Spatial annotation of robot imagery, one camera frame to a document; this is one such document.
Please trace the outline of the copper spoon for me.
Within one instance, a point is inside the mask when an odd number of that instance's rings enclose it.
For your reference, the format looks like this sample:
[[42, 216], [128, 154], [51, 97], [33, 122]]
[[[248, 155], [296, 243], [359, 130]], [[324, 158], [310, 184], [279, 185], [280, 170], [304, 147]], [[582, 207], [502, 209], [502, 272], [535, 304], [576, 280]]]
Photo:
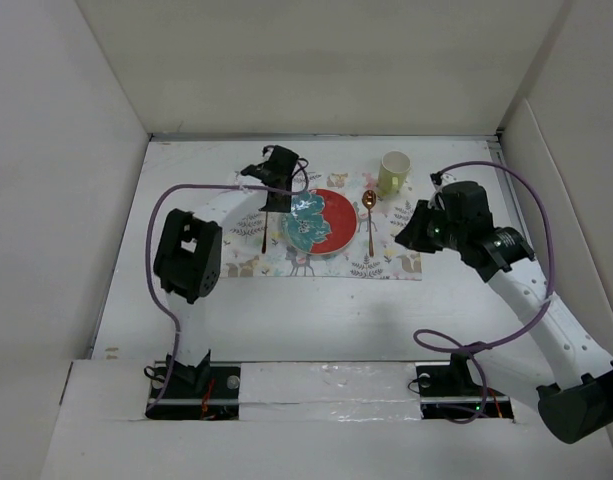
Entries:
[[377, 202], [377, 194], [374, 190], [366, 190], [362, 195], [362, 204], [367, 210], [367, 231], [369, 238], [368, 252], [369, 256], [373, 257], [374, 253], [374, 241], [373, 241], [373, 222], [372, 222], [372, 209]]

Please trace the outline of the red and teal plate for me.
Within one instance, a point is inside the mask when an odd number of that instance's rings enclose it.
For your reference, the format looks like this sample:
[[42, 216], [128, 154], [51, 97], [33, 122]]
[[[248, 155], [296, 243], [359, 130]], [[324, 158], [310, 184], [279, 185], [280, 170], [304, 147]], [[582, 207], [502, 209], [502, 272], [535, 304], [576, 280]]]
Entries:
[[293, 196], [290, 210], [280, 217], [280, 231], [297, 251], [324, 256], [348, 247], [358, 229], [358, 214], [342, 194], [312, 189]]

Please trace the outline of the yellow translucent mug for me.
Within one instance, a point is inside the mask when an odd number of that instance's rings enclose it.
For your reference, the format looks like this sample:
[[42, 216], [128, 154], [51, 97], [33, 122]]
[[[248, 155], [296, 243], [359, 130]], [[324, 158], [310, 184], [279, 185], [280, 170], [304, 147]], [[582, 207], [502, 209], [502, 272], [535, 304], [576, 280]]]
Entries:
[[390, 151], [382, 156], [377, 179], [377, 193], [380, 198], [397, 195], [409, 176], [412, 161], [401, 151]]

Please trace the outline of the copper fork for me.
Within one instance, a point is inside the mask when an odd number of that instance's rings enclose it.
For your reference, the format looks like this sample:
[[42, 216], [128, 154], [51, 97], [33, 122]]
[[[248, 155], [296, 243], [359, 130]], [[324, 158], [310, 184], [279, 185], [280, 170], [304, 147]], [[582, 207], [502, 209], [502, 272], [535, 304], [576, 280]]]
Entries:
[[264, 212], [264, 225], [263, 225], [263, 235], [262, 235], [262, 244], [261, 244], [261, 253], [263, 255], [267, 252], [267, 235], [268, 235], [268, 223], [269, 223], [269, 212]]

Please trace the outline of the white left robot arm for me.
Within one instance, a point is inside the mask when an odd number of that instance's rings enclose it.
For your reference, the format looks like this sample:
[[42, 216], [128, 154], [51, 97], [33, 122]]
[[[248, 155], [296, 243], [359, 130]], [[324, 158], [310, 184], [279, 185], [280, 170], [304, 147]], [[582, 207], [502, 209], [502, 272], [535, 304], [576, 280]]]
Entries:
[[[155, 291], [158, 280], [164, 293], [193, 305], [212, 293], [219, 279], [222, 261], [222, 239], [226, 220], [246, 205], [268, 213], [287, 213], [291, 200], [308, 190], [308, 160], [280, 146], [266, 145], [262, 161], [240, 171], [252, 183], [197, 184], [181, 183], [169, 187], [156, 200], [147, 224], [144, 263], [147, 289], [155, 306], [173, 323], [172, 351], [167, 355], [161, 373], [152, 381], [160, 384], [163, 397], [170, 385], [176, 385], [187, 396], [198, 396], [208, 387], [210, 348], [192, 347], [190, 357], [182, 362], [181, 348], [184, 326], [203, 327], [203, 320], [185, 320], [165, 305]], [[214, 191], [216, 195], [204, 205], [204, 217], [192, 211], [174, 208], [164, 219], [159, 242], [153, 243], [155, 221], [165, 201], [182, 190]]]

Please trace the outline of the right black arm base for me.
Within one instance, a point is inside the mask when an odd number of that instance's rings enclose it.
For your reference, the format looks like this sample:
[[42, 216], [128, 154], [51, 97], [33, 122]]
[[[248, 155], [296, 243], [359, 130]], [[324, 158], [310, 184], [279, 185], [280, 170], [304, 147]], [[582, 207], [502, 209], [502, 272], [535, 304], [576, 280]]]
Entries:
[[422, 420], [466, 424], [478, 419], [515, 420], [511, 400], [488, 388], [483, 396], [478, 372], [472, 374], [471, 358], [451, 354], [444, 362], [418, 362], [407, 389], [419, 399]]

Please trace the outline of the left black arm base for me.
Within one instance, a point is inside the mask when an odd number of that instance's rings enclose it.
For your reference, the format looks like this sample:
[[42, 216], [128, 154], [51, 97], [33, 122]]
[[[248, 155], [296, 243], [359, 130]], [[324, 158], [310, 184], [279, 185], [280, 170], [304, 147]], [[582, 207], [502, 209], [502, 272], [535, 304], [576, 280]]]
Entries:
[[241, 364], [212, 362], [210, 354], [196, 366], [175, 361], [172, 376], [160, 400], [170, 356], [146, 366], [150, 381], [145, 416], [162, 421], [232, 421], [239, 418]]

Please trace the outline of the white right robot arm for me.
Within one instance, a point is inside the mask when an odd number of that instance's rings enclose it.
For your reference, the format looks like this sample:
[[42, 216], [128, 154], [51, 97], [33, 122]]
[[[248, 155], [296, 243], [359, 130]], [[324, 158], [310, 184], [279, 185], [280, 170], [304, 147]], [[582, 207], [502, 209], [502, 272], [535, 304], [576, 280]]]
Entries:
[[533, 368], [503, 360], [501, 340], [459, 345], [448, 381], [459, 393], [490, 387], [535, 410], [558, 440], [573, 444], [613, 423], [613, 356], [599, 345], [557, 296], [526, 239], [493, 223], [485, 189], [473, 181], [434, 175], [435, 192], [417, 203], [396, 236], [423, 253], [449, 249], [474, 269], [513, 311], [545, 358]]

